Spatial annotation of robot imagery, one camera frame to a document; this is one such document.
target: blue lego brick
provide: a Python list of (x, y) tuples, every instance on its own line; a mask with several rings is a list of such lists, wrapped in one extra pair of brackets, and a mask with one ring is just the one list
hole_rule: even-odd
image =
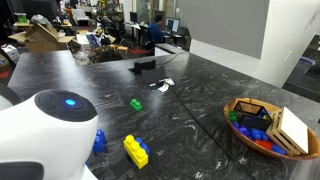
[(150, 156), (150, 150), (149, 150), (149, 148), (148, 148), (148, 146), (146, 144), (141, 143), (140, 147), (146, 151), (148, 156)]
[(96, 138), (94, 140), (92, 151), (94, 153), (103, 152), (105, 149), (105, 144), (107, 143), (106, 136), (103, 130), (98, 129), (96, 133)]
[(136, 138), (135, 140), (139, 143), (140, 147), (146, 151), (147, 155), (150, 156), (150, 150), (148, 146), (142, 142), (142, 139)]
[(239, 124), (237, 122), (231, 122), (231, 123), (235, 128), (237, 128), (237, 129), (239, 128)]
[(250, 132), (248, 131), (248, 129), (244, 126), (239, 126), (239, 131), (241, 134), (245, 135), (245, 136), (249, 136)]
[(269, 141), (270, 138), (265, 131), (261, 131), (258, 129), (249, 129), (250, 135), (252, 136), (253, 140), (263, 140)]
[(274, 144), (274, 145), (272, 146), (271, 150), (272, 150), (273, 152), (276, 152), (276, 153), (279, 153), (279, 154), (283, 154), (283, 155), (286, 154), (286, 151), (283, 150), (281, 147), (279, 147), (279, 146), (276, 145), (276, 144)]

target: blue light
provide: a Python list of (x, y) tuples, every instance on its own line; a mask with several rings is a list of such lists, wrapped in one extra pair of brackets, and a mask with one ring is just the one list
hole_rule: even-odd
[(67, 100), (66, 100), (66, 103), (67, 103), (68, 105), (70, 105), (70, 106), (74, 106), (74, 105), (76, 104), (76, 102), (75, 102), (74, 100), (72, 100), (72, 99), (67, 99)]

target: green lego brick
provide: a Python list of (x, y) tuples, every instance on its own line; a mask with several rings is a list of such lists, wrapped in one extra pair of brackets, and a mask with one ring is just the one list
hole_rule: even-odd
[(236, 113), (233, 110), (229, 112), (229, 120), (231, 122), (237, 122)]
[(142, 109), (141, 103), (139, 101), (137, 101), (136, 99), (131, 100), (130, 106), (136, 111), (140, 111)]

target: white paper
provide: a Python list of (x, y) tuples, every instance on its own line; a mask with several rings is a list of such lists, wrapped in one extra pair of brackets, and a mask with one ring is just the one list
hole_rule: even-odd
[(167, 79), (165, 80), (165, 82), (168, 83), (170, 86), (175, 85), (175, 83), (173, 82), (173, 80), (172, 80), (171, 78), (167, 78)]
[(168, 91), (168, 89), (169, 89), (169, 84), (167, 84), (167, 83), (164, 83), (163, 86), (161, 88), (159, 88), (159, 90), (161, 92), (166, 92), (166, 91)]

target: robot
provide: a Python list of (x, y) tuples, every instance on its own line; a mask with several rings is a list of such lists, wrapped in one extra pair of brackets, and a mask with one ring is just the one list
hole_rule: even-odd
[(97, 179), (85, 165), (98, 125), (96, 109), (87, 99), (68, 91), (45, 90), (8, 107), (15, 101), (1, 101), (5, 97), (1, 92), (3, 87), (1, 180)]

